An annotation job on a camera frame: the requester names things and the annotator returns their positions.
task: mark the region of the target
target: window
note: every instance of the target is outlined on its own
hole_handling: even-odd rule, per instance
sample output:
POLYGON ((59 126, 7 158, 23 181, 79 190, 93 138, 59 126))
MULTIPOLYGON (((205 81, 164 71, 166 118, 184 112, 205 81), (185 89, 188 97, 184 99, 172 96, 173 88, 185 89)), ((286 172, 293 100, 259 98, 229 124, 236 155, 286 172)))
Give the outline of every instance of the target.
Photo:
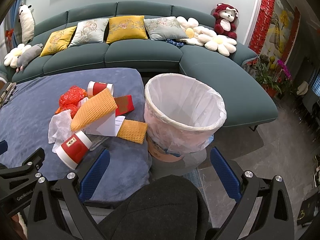
POLYGON ((320 75, 317 76, 316 81, 313 83, 312 91, 320 97, 320 75))

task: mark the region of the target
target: throw pillow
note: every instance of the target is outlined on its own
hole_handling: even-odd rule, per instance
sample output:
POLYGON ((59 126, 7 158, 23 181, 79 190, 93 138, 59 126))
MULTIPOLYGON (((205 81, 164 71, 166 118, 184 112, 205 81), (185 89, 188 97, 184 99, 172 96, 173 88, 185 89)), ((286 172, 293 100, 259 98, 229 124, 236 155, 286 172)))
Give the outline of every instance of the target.
POLYGON ((40 54, 40 57, 54 54, 66 49, 76 28, 77 26, 73 26, 61 31, 51 33, 49 39, 47 40, 47 43, 44 46, 43 51, 40 54))
POLYGON ((83 22, 79 22, 75 36, 73 37, 69 47, 103 42, 104 31, 109 22, 109 18, 92 19, 83 22))
POLYGON ((118 16, 109 20, 107 43, 128 39, 148 39, 141 16, 118 16))
POLYGON ((23 70, 31 60, 38 57, 43 50, 42 43, 33 45, 30 49, 27 49, 24 53, 22 53, 17 60, 17 65, 20 70, 23 70))
POLYGON ((156 19, 144 19, 143 21, 152 41, 188 38, 174 16, 156 19))

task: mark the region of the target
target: sofa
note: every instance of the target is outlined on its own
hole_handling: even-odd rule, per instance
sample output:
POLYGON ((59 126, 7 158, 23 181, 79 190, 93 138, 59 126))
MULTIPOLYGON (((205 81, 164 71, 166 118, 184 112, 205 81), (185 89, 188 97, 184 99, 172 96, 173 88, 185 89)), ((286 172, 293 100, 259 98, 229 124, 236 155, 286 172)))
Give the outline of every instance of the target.
MULTIPOLYGON (((52 32, 76 26, 83 20, 123 15, 193 17, 200 25, 210 29, 215 24, 213 16, 181 6, 144 1, 110 2, 71 9, 37 24, 35 36, 29 44, 45 44, 52 32)), ((141 74, 182 73, 209 85, 222 95, 227 111, 224 127, 256 126, 275 120, 278 111, 273 100, 242 68, 257 54, 240 43, 236 48, 235 53, 224 57, 204 47, 185 45, 179 49, 165 41, 150 39, 122 40, 110 45, 105 42, 91 43, 37 57, 19 73, 4 65, 0 66, 0 72, 9 81, 17 83, 46 75, 111 67, 135 68, 141 74)))

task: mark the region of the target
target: red and white cup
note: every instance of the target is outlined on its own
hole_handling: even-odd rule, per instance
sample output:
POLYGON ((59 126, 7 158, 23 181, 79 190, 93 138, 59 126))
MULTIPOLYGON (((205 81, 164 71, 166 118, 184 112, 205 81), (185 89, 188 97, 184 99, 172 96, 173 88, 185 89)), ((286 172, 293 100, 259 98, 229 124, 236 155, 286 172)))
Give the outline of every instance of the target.
POLYGON ((113 95, 113 84, 90 81, 88 85, 88 90, 87 90, 88 96, 89 97, 95 96, 106 88, 108 88, 111 92, 111 95, 113 95))
POLYGON ((91 146, 92 142, 84 132, 78 131, 61 144, 56 152, 64 164, 74 170, 91 146))

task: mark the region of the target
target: gray tile floor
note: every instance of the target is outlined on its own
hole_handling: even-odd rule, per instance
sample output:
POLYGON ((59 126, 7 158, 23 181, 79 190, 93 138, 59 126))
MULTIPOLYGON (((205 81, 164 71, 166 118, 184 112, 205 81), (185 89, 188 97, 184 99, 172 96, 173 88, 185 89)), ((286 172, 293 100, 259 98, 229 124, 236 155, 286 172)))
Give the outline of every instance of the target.
MULTIPOLYGON (((320 153, 319 141, 305 122, 292 112, 292 101, 278 101, 278 119, 259 125, 255 132, 248 127, 222 128, 215 133, 214 141, 207 147, 209 154, 217 146, 225 158, 235 160, 243 170, 251 170, 257 177, 273 178, 281 175, 286 184, 296 220, 305 195, 313 188, 316 163, 314 155, 320 153)), ((220 227, 235 201, 225 192, 209 158, 199 167, 201 183, 207 200, 213 227, 220 227)), ((257 199, 249 220, 242 231, 246 236, 254 222, 261 199, 257 199)))

